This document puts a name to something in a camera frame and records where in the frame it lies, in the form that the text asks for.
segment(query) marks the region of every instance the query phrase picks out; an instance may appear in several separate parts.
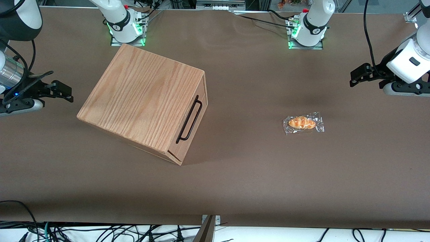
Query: croissant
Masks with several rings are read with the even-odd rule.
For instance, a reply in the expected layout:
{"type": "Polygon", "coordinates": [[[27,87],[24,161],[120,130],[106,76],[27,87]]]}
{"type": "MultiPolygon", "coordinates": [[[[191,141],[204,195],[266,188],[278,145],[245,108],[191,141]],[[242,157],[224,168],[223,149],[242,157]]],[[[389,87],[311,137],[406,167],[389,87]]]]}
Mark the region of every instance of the croissant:
{"type": "Polygon", "coordinates": [[[313,129],[316,126],[314,121],[303,116],[293,118],[292,120],[288,121],[288,124],[296,129],[313,129]]]}

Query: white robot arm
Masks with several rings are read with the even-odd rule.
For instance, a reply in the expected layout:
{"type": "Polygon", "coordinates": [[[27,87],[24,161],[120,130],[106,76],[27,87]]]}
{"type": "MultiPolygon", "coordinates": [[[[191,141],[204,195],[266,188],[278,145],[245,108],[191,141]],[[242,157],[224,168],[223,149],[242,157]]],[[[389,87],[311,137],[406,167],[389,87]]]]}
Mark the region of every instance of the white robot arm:
{"type": "Polygon", "coordinates": [[[142,24],[141,12],[126,8],[120,0],[89,0],[95,4],[106,18],[107,25],[115,39],[121,43],[129,43],[142,35],[139,24],[142,24]]]}
{"type": "MultiPolygon", "coordinates": [[[[430,18],[430,0],[420,0],[424,16],[430,18]]],[[[364,81],[382,80],[379,88],[388,95],[430,96],[430,21],[388,53],[380,64],[364,63],[351,72],[350,86],[364,81]]]]}
{"type": "MultiPolygon", "coordinates": [[[[103,13],[111,34],[121,43],[134,41],[142,35],[139,28],[145,17],[142,13],[122,5],[120,0],[90,0],[103,13]]],[[[0,1],[0,42],[33,41],[40,33],[43,21],[36,0],[1,0],[0,1]]],[[[40,110],[45,102],[44,97],[63,98],[73,102],[72,88],[53,81],[51,84],[42,82],[42,78],[50,75],[31,73],[31,66],[12,47],[8,46],[16,57],[12,58],[0,51],[0,117],[24,112],[40,110]]]]}
{"type": "Polygon", "coordinates": [[[292,38],[303,46],[311,47],[318,44],[327,30],[327,23],[335,12],[336,5],[333,0],[314,0],[309,12],[302,12],[295,18],[300,25],[292,38]]]}

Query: wooden box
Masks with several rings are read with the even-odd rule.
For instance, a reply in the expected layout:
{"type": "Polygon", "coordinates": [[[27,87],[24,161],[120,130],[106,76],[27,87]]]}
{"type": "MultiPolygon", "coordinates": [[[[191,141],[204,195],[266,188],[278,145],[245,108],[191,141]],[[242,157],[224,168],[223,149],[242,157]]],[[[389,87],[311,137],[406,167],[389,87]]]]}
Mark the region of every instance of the wooden box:
{"type": "Polygon", "coordinates": [[[204,71],[123,44],[77,118],[181,165],[207,105],[204,71]]]}

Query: silver cylinder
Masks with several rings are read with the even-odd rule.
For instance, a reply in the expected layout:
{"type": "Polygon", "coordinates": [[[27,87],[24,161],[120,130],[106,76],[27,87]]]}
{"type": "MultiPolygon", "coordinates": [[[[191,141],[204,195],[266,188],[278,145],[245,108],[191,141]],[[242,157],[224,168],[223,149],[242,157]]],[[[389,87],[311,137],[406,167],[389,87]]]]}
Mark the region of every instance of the silver cylinder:
{"type": "Polygon", "coordinates": [[[4,56],[6,61],[4,67],[0,71],[0,85],[6,87],[6,89],[10,89],[21,80],[24,74],[24,68],[11,57],[7,55],[4,56]]]}

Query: table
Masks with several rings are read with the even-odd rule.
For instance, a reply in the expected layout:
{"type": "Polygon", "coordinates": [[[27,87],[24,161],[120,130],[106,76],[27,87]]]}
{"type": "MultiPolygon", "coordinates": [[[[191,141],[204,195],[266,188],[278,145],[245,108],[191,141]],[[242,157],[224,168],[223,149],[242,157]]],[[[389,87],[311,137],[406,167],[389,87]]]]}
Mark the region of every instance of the table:
{"type": "MultiPolygon", "coordinates": [[[[282,27],[226,11],[159,14],[144,49],[206,71],[209,106],[182,167],[76,118],[118,48],[97,9],[42,14],[33,70],[54,70],[75,102],[0,121],[0,199],[37,220],[430,227],[429,99],[349,87],[370,61],[361,14],[334,14],[322,51],[289,50],[282,27]],[[310,112],[324,133],[285,135],[286,116],[310,112]]],[[[414,30],[401,15],[369,15],[368,27],[377,61],[414,30]]],[[[31,58],[30,43],[11,45],[31,58]]],[[[0,209],[0,220],[30,219],[0,209]]]]}

